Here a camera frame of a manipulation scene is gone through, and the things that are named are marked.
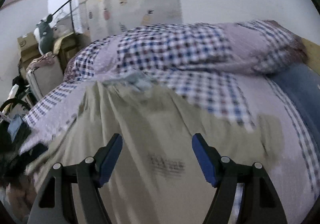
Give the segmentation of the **wooden bed frame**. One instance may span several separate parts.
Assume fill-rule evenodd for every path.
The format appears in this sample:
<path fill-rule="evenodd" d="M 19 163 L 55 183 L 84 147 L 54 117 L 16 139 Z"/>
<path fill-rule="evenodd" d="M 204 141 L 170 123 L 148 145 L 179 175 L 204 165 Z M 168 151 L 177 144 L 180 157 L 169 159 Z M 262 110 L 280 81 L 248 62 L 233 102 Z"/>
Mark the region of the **wooden bed frame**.
<path fill-rule="evenodd" d="M 308 60 L 306 65 L 320 75 L 320 46 L 310 40 L 302 38 Z"/>

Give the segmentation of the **dark blue pillow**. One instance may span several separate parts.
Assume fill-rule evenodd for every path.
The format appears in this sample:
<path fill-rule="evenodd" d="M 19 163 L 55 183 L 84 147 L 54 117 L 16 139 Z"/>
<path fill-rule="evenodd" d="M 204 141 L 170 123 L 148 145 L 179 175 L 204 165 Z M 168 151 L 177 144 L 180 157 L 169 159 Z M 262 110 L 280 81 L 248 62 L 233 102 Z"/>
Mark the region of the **dark blue pillow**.
<path fill-rule="evenodd" d="M 313 134 L 319 136 L 319 75 L 300 63 L 268 77 L 294 102 Z"/>

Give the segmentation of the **beige khaki garment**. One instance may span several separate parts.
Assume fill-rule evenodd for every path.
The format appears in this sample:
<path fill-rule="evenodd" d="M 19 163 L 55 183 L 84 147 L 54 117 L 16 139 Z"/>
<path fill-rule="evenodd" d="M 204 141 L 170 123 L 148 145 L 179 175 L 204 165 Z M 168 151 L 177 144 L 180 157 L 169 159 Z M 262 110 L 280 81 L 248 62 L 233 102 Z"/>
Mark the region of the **beige khaki garment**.
<path fill-rule="evenodd" d="M 240 164 L 273 166 L 283 151 L 278 118 L 261 114 L 255 130 L 192 106 L 174 91 L 153 85 L 135 91 L 101 82 L 86 88 L 69 129 L 28 166 L 40 188 L 56 162 L 77 164 L 92 156 L 113 134 L 123 150 L 101 196 L 114 223 L 201 223 L 215 190 L 205 181 L 191 147 L 200 133 L 221 155 Z"/>

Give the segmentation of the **cardboard box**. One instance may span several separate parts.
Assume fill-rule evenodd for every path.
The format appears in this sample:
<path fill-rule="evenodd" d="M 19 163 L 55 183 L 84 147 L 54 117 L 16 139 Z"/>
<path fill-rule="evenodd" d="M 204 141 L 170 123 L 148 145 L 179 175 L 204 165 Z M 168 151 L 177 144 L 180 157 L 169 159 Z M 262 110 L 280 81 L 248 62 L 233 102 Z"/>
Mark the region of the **cardboard box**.
<path fill-rule="evenodd" d="M 32 32 L 17 38 L 21 62 L 26 62 L 41 56 L 38 42 Z"/>

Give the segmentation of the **grey suitcase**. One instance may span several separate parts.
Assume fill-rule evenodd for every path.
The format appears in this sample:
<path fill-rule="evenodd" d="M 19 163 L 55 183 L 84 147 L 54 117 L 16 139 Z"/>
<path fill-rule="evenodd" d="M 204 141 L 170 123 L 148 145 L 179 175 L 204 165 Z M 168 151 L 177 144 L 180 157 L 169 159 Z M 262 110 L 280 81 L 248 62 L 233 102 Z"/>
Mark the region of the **grey suitcase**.
<path fill-rule="evenodd" d="M 59 59 L 52 52 L 32 60 L 26 74 L 30 89 L 37 101 L 63 82 Z"/>

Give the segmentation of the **checkered purple bed sheet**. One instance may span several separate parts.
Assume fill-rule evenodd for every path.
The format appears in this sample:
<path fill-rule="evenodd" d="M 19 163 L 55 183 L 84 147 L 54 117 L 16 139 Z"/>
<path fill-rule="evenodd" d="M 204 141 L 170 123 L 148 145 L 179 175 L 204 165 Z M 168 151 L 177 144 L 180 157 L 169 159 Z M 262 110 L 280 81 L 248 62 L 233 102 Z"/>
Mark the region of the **checkered purple bed sheet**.
<path fill-rule="evenodd" d="M 49 149 L 27 167 L 39 189 L 56 162 L 92 156 L 114 133 L 124 146 L 101 190 L 115 223 L 201 223 L 215 189 L 191 147 L 199 132 L 221 155 L 260 162 L 287 221 L 300 223 L 319 195 L 319 152 L 293 102 L 259 76 L 204 71 L 115 75 L 99 69 L 34 126 Z"/>

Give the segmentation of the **checkered purple quilt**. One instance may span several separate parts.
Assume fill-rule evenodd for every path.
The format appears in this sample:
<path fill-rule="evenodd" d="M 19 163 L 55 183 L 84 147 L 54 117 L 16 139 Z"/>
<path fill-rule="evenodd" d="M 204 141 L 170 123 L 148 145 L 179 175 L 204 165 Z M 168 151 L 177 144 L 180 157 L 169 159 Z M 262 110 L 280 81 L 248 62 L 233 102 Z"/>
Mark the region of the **checkered purple quilt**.
<path fill-rule="evenodd" d="M 154 24 L 92 42 L 68 62 L 64 80 L 113 69 L 265 75 L 307 59 L 302 39 L 275 21 Z"/>

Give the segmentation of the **black clothes rack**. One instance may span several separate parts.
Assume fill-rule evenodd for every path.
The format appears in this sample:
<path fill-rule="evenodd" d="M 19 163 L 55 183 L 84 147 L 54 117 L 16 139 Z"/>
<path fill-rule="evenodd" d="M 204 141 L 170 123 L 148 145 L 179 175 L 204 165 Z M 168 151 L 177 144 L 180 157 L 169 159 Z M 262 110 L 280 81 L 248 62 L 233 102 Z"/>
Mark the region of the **black clothes rack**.
<path fill-rule="evenodd" d="M 74 15 L 75 15 L 75 0 L 67 0 L 56 11 L 52 13 L 53 21 L 51 25 L 54 28 L 64 26 L 70 32 L 75 33 Z"/>

